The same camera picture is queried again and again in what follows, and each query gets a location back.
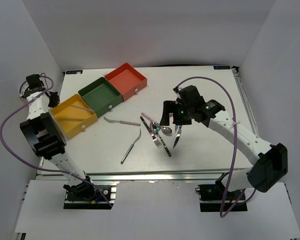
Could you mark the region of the silver fork bent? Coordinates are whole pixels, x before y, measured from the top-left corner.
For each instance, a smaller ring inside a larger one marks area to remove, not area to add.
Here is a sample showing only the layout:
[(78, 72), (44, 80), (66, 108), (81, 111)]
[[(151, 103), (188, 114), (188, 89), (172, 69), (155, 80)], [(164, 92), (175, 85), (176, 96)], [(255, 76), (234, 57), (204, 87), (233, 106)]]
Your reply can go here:
[(120, 161), (120, 164), (123, 165), (124, 162), (126, 161), (128, 155), (130, 154), (130, 152), (132, 151), (132, 149), (134, 148), (135, 144), (140, 140), (142, 135), (142, 131), (141, 128), (139, 129), (139, 135), (138, 137), (133, 141), (133, 143), (130, 145), (130, 147), (128, 148), (128, 150), (126, 151), (125, 155), (123, 156), (122, 160)]

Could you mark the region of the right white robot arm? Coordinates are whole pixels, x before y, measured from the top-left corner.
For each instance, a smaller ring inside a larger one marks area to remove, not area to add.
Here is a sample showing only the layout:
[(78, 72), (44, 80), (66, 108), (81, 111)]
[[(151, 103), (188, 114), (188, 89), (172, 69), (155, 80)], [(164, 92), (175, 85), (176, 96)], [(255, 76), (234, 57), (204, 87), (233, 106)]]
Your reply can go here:
[(235, 122), (218, 101), (205, 101), (198, 89), (187, 86), (177, 91), (176, 100), (163, 102), (160, 124), (168, 126), (170, 117), (177, 126), (191, 125), (193, 121), (205, 125), (237, 147), (251, 167), (225, 173), (216, 181), (216, 195), (226, 200), (234, 191), (254, 188), (266, 193), (288, 173), (288, 149), (261, 139)]

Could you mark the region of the green handled knife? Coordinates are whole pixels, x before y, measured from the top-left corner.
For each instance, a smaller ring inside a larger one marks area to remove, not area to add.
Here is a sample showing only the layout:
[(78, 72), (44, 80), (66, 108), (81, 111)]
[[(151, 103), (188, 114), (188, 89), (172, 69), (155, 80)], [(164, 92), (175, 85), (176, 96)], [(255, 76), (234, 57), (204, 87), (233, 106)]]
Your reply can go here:
[(179, 139), (181, 137), (181, 134), (182, 134), (182, 125), (178, 125), (178, 130), (177, 130), (177, 132), (175, 134), (176, 134), (176, 137), (175, 137), (175, 140), (174, 140), (174, 143), (173, 143), (173, 148), (176, 147), (176, 145), (178, 144)]

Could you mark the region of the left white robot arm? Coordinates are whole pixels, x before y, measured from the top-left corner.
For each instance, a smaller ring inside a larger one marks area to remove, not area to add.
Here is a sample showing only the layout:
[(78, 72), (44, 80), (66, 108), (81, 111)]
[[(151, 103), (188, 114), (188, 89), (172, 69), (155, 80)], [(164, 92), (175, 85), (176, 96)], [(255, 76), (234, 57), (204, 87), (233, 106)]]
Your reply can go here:
[(28, 87), (21, 91), (21, 97), (29, 103), (28, 116), (19, 127), (35, 155), (51, 162), (66, 177), (64, 188), (89, 200), (95, 196), (96, 187), (67, 153), (66, 139), (50, 114), (60, 97), (57, 92), (48, 91), (41, 78), (39, 74), (26, 77)]

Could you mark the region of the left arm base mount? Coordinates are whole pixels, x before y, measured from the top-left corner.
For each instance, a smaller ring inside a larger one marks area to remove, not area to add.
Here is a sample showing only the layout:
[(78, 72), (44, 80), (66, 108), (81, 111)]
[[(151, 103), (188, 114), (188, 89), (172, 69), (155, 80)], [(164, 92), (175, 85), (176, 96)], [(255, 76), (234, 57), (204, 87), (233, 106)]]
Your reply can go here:
[(64, 185), (66, 190), (63, 208), (66, 210), (111, 210), (111, 185), (100, 185), (100, 192), (90, 184), (82, 182), (78, 185)]

